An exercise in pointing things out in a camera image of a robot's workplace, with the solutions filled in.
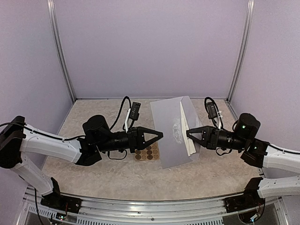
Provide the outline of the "ornate bordered letter sheet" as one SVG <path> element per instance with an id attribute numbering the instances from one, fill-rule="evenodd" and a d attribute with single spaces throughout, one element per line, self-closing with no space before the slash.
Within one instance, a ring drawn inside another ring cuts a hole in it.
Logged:
<path id="1" fill-rule="evenodd" d="M 181 130 L 184 139 L 184 143 L 187 149 L 187 155 L 190 157 L 191 155 L 196 153 L 194 142 L 188 138 L 187 131 L 189 130 L 188 122 L 185 116 L 184 108 L 182 103 L 180 102 L 180 114 L 181 114 Z"/>

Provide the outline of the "brown sticker sheet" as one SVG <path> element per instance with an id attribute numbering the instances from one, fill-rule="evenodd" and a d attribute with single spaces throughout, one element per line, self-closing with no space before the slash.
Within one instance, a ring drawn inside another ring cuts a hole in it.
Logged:
<path id="1" fill-rule="evenodd" d="M 160 153 L 159 153 L 158 143 L 155 142 L 143 150 L 136 150 L 134 159 L 136 161 L 159 160 Z"/>

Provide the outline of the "grey envelope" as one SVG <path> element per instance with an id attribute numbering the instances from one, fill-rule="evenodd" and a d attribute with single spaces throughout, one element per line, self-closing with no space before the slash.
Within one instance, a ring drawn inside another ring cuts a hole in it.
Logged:
<path id="1" fill-rule="evenodd" d="M 198 113 L 189 96 L 154 101 L 150 103 L 154 126 L 163 133 L 158 141 L 162 168 L 167 169 L 196 161 L 201 147 L 195 144 L 196 153 L 190 157 L 181 130 L 180 102 L 183 105 L 189 129 L 201 127 Z"/>

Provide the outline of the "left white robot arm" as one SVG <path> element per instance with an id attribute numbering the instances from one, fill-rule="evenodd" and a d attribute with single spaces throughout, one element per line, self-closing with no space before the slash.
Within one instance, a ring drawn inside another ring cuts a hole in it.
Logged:
<path id="1" fill-rule="evenodd" d="M 28 158 L 37 153 L 66 160 L 80 166 L 100 161 L 102 152 L 143 150 L 163 138 L 163 133 L 145 127 L 112 132 L 102 115 L 95 115 L 83 124 L 84 135 L 65 138 L 43 133 L 25 123 L 23 116 L 2 124 L 0 133 L 0 166 L 17 173 L 32 185 L 53 207 L 62 208 L 66 199 L 60 194 L 57 181 L 43 174 Z"/>

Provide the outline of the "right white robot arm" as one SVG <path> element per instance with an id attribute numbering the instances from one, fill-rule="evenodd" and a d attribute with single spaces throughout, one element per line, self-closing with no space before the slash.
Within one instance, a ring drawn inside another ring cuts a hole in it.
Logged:
<path id="1" fill-rule="evenodd" d="M 212 126 L 186 131 L 189 139 L 208 150 L 237 150 L 241 153 L 241 159 L 250 166 L 277 168 L 295 173 L 295 176 L 277 179 L 252 178 L 240 197 L 240 204 L 244 208 L 250 208 L 258 198 L 300 194 L 299 151 L 257 139 L 255 136 L 260 125 L 253 115 L 242 113 L 232 132 Z"/>

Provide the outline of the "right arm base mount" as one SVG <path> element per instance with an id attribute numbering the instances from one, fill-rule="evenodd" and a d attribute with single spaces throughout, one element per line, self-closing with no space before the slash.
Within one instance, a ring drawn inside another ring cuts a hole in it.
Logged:
<path id="1" fill-rule="evenodd" d="M 227 213 L 246 210 L 265 204 L 265 199 L 261 198 L 257 191 L 244 192 L 241 195 L 224 199 Z"/>

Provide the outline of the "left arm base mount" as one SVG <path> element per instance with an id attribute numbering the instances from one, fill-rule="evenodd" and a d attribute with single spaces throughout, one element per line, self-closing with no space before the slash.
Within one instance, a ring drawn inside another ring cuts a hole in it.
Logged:
<path id="1" fill-rule="evenodd" d="M 43 206 L 75 214 L 79 213 L 81 203 L 82 199 L 80 198 L 66 196 L 56 192 L 42 196 L 41 199 L 41 205 Z"/>

